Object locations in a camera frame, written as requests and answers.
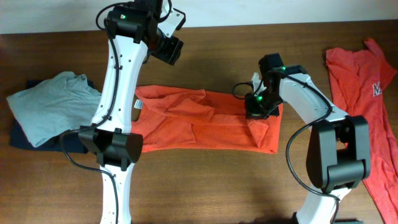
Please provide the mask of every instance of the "folded gray cloth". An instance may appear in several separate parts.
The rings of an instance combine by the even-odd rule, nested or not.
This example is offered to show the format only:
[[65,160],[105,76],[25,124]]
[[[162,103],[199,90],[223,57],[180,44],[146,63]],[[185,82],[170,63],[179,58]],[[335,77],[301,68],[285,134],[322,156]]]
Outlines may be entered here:
[[73,72],[62,72],[7,97],[12,113],[34,147],[68,129],[89,126],[100,99],[101,93],[87,85],[87,77]]

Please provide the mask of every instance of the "red fabric with letter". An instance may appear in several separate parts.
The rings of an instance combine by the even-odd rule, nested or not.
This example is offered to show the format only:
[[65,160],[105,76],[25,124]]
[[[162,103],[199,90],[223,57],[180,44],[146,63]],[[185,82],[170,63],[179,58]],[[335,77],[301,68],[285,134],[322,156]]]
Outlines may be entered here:
[[144,106],[132,133],[144,137],[143,152],[159,149],[239,149],[276,153],[278,117],[246,119],[244,100],[231,94],[166,86],[140,86]]
[[369,123],[371,175],[364,184],[388,224],[398,223],[398,148],[383,103],[382,91],[397,73],[373,39],[368,50],[328,50],[326,64],[333,102]]

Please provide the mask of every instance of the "background wall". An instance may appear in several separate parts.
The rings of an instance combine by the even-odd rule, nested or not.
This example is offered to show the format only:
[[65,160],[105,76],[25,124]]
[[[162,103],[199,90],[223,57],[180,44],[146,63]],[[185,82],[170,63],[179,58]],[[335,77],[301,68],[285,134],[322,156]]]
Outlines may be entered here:
[[[0,34],[96,30],[114,0],[0,0]],[[397,0],[173,0],[185,27],[398,19]]]

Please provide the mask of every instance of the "black cloth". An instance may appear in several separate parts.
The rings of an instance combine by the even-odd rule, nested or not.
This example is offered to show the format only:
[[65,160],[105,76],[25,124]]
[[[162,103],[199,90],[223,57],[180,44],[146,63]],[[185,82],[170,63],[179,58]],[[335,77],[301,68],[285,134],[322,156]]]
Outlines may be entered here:
[[[42,82],[42,80],[28,80],[26,83],[26,88],[35,87],[37,84]],[[87,81],[88,86],[94,88],[94,83],[92,81]],[[68,152],[77,153],[87,153],[87,148],[79,140],[78,134],[68,134],[64,138],[65,149]],[[55,136],[45,142],[39,147],[33,147],[33,145],[28,141],[22,127],[17,120],[14,120],[14,125],[10,133],[10,146],[17,147],[19,149],[35,150],[35,151],[62,151],[59,142],[59,136]]]

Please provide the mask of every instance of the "wooden table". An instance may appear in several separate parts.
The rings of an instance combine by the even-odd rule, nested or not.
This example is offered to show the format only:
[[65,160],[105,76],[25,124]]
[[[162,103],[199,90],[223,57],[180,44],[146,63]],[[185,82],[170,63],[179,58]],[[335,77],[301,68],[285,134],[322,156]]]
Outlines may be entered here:
[[[139,85],[179,86],[229,93],[258,72],[258,60],[278,52],[286,65],[303,65],[327,97],[330,87],[325,50],[361,50],[375,38],[398,67],[398,21],[284,24],[182,29],[185,42],[175,66],[152,58]],[[24,89],[28,79],[48,79],[62,71],[85,73],[102,90],[108,55],[104,32],[0,35],[0,223],[99,223],[102,180],[72,166],[62,153],[24,151],[8,146],[12,114],[5,97]],[[383,93],[398,136],[398,79]],[[285,163],[288,138],[303,125],[285,105],[276,155],[243,151],[173,149],[143,154],[132,178],[134,223],[266,223],[290,218],[307,195]],[[305,157],[309,132],[292,146],[292,162],[309,183]],[[72,154],[95,166],[91,154]],[[341,203],[339,218],[382,223],[360,184]]]

